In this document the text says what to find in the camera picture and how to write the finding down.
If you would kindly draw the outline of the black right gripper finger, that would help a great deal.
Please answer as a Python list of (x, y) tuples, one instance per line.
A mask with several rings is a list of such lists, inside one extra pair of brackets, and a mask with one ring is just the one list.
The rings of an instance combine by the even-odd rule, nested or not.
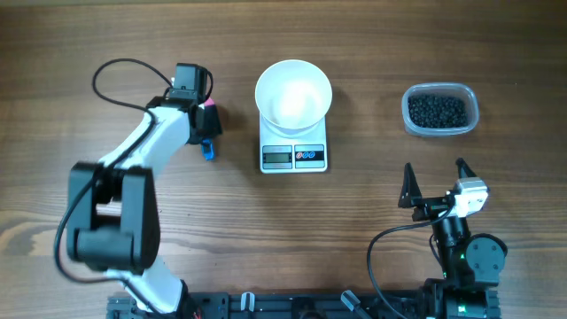
[(455, 162), (459, 179), (476, 178), (476, 173), (469, 167), (463, 158), (458, 158)]
[(398, 207), (411, 208), (420, 205), (422, 193), (418, 186), (412, 165), (408, 162), (404, 166), (403, 184), (400, 191)]

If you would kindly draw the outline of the pink scoop blue handle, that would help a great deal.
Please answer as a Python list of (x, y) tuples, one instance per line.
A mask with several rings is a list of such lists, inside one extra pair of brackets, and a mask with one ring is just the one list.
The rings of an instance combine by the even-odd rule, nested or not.
[(212, 161), (216, 157), (213, 142), (215, 134), (214, 107), (214, 101), (208, 98), (204, 103), (204, 129), (206, 132), (201, 143), (201, 152), (207, 161)]

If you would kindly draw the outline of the white bowl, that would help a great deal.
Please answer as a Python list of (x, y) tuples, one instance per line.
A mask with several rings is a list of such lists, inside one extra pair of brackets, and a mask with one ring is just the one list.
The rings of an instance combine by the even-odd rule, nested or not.
[(255, 85), (260, 117), (286, 130), (311, 128), (323, 120), (333, 99), (331, 83), (318, 66), (287, 59), (269, 66)]

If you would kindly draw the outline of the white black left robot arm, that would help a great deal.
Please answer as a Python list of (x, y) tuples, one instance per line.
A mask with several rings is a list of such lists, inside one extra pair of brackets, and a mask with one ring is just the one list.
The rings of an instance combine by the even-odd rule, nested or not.
[(201, 146), (204, 157), (213, 159), (220, 116), (211, 98), (155, 97), (144, 111), (143, 121), (115, 151), (73, 166), (54, 257), (61, 260), (65, 245), (72, 261), (98, 273), (92, 283), (121, 283), (135, 315), (196, 318), (200, 309), (186, 283), (158, 256), (155, 178), (187, 144)]

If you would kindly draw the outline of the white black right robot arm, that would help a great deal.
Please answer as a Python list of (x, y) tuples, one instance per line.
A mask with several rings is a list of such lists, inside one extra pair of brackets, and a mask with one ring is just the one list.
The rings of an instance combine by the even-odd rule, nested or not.
[(404, 167), (398, 206), (412, 208), (412, 220), (427, 222), (438, 248), (444, 273), (428, 279), (417, 293), (419, 318), (497, 319), (501, 317), (495, 288), (505, 266), (508, 248), (499, 238), (473, 235), (467, 218), (480, 212), (489, 188), (466, 164), (456, 161), (458, 179), (441, 197), (425, 198), (412, 166)]

